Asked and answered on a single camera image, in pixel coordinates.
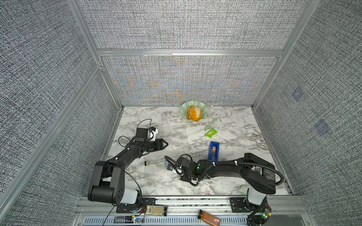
green bowl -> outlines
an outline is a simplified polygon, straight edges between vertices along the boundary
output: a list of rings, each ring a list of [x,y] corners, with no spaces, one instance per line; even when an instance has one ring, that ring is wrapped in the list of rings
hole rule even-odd
[[[189,115],[187,114],[187,109],[191,106],[197,106],[201,109],[201,118],[207,118],[207,114],[209,109],[207,108],[206,104],[202,103],[201,101],[187,101],[183,105],[181,105],[181,114],[185,116],[185,119],[189,119]]]

metal rail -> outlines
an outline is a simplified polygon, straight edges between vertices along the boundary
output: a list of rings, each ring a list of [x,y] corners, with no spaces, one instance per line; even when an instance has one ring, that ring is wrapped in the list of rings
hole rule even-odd
[[[98,56],[282,56],[283,53],[283,50],[97,50]]]

marble countertop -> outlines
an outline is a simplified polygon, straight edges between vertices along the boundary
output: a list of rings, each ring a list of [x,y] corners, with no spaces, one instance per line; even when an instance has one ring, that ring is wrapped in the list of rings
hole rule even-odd
[[[176,173],[156,167],[142,166],[141,163],[159,156],[190,154],[193,161],[207,159],[211,141],[220,143],[219,161],[241,158],[244,153],[253,153],[274,164],[274,160],[263,139],[254,115],[249,107],[209,107],[207,119],[198,122],[186,120],[180,114],[180,107],[126,107],[112,142],[108,158],[123,150],[118,144],[120,136],[135,136],[138,123],[152,119],[151,126],[159,133],[156,138],[163,138],[169,146],[162,151],[153,152],[136,159],[126,169],[139,183],[143,195],[245,195],[250,185],[242,178],[216,177],[202,180],[197,187],[180,181]],[[204,128],[214,118],[217,121],[212,128],[217,130],[212,138],[205,136]],[[140,127],[146,128],[150,121],[144,121]],[[122,145],[127,143],[121,138]],[[134,181],[125,176],[125,185],[138,189]],[[277,186],[276,195],[287,195],[285,186]]]

textured wall panel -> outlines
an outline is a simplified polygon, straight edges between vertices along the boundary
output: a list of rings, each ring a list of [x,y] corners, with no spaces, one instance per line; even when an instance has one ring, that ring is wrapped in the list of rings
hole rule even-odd
[[[70,225],[117,114],[101,75],[11,208],[4,225]]]
[[[282,49],[307,0],[79,0],[99,48]]]
[[[95,61],[67,1],[2,1],[0,195]]]
[[[250,105],[275,57],[103,57],[125,105]]]
[[[257,114],[319,226],[362,225],[362,2],[322,0]]]

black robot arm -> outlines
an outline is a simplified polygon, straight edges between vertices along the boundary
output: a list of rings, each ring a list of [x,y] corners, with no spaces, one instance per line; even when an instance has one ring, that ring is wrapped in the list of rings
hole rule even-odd
[[[172,159],[167,156],[165,159],[172,163]],[[181,180],[195,186],[203,179],[232,176],[244,178],[258,192],[272,195],[275,194],[275,186],[284,181],[283,175],[275,169],[273,164],[252,153],[245,153],[243,158],[234,160],[213,162],[202,159],[197,163],[180,156],[176,162],[173,162],[173,165],[174,168],[179,168]],[[277,183],[275,174],[281,178]],[[197,180],[196,184],[192,183],[191,179]]]
[[[163,139],[150,141],[148,134],[155,128],[137,128],[136,136],[115,157],[107,161],[98,161],[93,170],[92,179],[88,189],[88,200],[119,204],[125,190],[125,169],[136,158],[140,158],[150,152],[163,150],[168,143]]]

